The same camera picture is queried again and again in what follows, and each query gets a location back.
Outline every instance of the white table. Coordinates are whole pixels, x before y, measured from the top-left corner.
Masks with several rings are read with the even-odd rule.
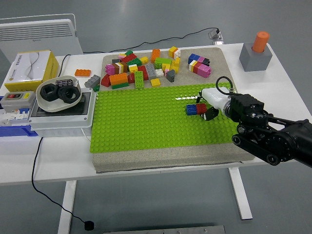
[[[244,72],[239,61],[239,55],[243,44],[227,44],[205,47],[219,47],[222,49],[228,67],[232,73],[237,91],[240,93],[249,93],[259,101],[265,103],[265,110],[274,114],[275,117],[300,120],[309,119],[312,122],[312,116],[301,99],[299,93],[286,74],[284,68],[276,57],[272,48],[270,48],[273,57],[266,71]],[[62,75],[71,75],[76,69],[90,69],[92,75],[101,75],[101,65],[103,57],[106,55],[118,54],[93,54],[76,55],[67,57]],[[63,57],[57,58],[61,64]],[[78,78],[83,86],[85,78]],[[7,89],[4,85],[0,89],[0,95],[4,95]],[[34,157],[40,137],[0,137],[0,185],[30,183]],[[36,164],[35,181],[71,181],[67,184],[66,193],[71,191],[70,199],[64,200],[64,205],[72,204],[75,193],[75,180],[91,179],[113,176],[130,176],[140,174],[157,174],[190,170],[206,170],[217,168],[231,168],[230,174],[234,183],[234,190],[238,203],[242,202],[240,207],[242,219],[244,207],[247,198],[239,201],[240,197],[246,197],[243,185],[239,176],[238,167],[248,165],[265,164],[258,158],[242,163],[228,163],[221,165],[207,166],[188,166],[175,168],[160,168],[150,170],[110,172],[96,174],[92,165],[92,154],[89,152],[90,142],[85,137],[47,137],[41,144],[39,156]],[[250,217],[249,207],[245,217]]]

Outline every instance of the metal plate on floor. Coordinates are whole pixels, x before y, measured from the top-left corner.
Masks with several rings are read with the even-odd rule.
[[[225,234],[224,226],[157,229],[130,232],[112,232],[109,234]]]

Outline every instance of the white bowl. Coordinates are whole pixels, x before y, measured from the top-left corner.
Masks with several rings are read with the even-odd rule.
[[[80,97],[75,102],[65,103],[62,99],[59,99],[59,98],[54,101],[46,101],[41,97],[40,90],[44,85],[55,84],[57,80],[63,80],[63,79],[71,79],[73,81],[74,86],[79,89]],[[79,82],[75,77],[72,77],[72,76],[62,76],[62,77],[57,77],[57,78],[47,80],[41,85],[39,85],[39,87],[36,90],[36,98],[37,98],[38,106],[47,112],[62,111],[72,106],[75,106],[80,101],[81,97],[82,97],[82,93],[81,93]]]

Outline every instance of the orange cylinder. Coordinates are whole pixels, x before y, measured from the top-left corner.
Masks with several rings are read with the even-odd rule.
[[[257,53],[262,53],[269,40],[270,34],[264,31],[258,32],[255,37],[252,50]]]

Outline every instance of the black cable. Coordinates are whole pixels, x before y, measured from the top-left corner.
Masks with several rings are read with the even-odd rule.
[[[137,46],[134,46],[134,47],[129,47],[129,48],[126,48],[126,49],[112,50],[112,51],[110,51],[109,53],[116,52],[116,51],[126,51],[126,50],[129,50],[129,49],[135,49],[135,48],[140,47],[140,46],[143,45],[143,44],[155,44],[155,43],[157,43],[157,42],[161,42],[161,41],[165,41],[165,40],[170,40],[170,39],[184,39],[185,37],[187,37],[187,36],[189,36],[189,35],[193,35],[193,34],[196,34],[196,33],[200,33],[200,32],[202,32],[202,31],[205,31],[205,30],[208,30],[208,29],[216,29],[216,30],[217,30],[217,33],[220,32],[218,28],[214,28],[214,27],[212,27],[212,28],[205,28],[205,29],[202,29],[202,30],[200,30],[200,31],[198,31],[198,32],[186,34],[185,36],[183,36],[183,37],[181,37],[181,38],[180,38],[180,37],[172,37],[172,38],[161,39],[161,40],[154,41],[154,42],[146,42],[146,41],[145,41],[145,42],[141,43],[140,45],[137,45]],[[104,52],[102,52],[102,51],[94,51],[94,52],[83,52],[83,53],[84,53],[84,54],[92,54],[92,53],[104,53]]]
[[[230,88],[230,92],[229,93],[225,93],[225,92],[223,92],[220,88],[219,88],[219,81],[221,80],[221,79],[226,79],[229,83],[230,83],[230,86],[231,86],[231,88]],[[225,77],[225,76],[221,76],[221,77],[219,77],[217,80],[216,80],[216,82],[215,82],[215,87],[216,87],[216,89],[220,92],[220,93],[222,93],[222,94],[224,94],[224,95],[240,95],[240,94],[236,94],[236,93],[234,93],[234,88],[233,88],[233,82],[228,78],[228,77]]]
[[[40,139],[40,141],[39,141],[38,149],[37,149],[36,156],[35,156],[35,160],[34,160],[33,172],[32,172],[32,174],[31,174],[31,183],[32,183],[34,189],[35,189],[38,193],[44,195],[47,199],[49,199],[50,201],[52,201],[54,204],[59,205],[63,210],[69,212],[73,217],[78,218],[78,219],[81,220],[81,222],[85,223],[81,218],[79,218],[78,216],[75,216],[72,212],[70,212],[69,210],[65,209],[62,205],[60,205],[59,203],[55,202],[55,201],[52,200],[48,195],[46,195],[46,194],[44,194],[43,192],[39,191],[39,190],[35,187],[35,184],[34,184],[35,165],[36,165],[36,160],[37,160],[37,156],[38,156],[38,152],[39,152],[39,149],[40,149],[40,145],[41,145],[42,140],[43,140],[43,137],[41,137],[41,139]]]
[[[60,71],[59,71],[58,77],[60,76],[60,74],[61,74],[61,72],[62,72],[63,64],[64,64],[64,61],[65,61],[65,59],[66,59],[67,56],[71,56],[71,55],[66,55],[66,56],[63,58],[62,65],[60,66]]]

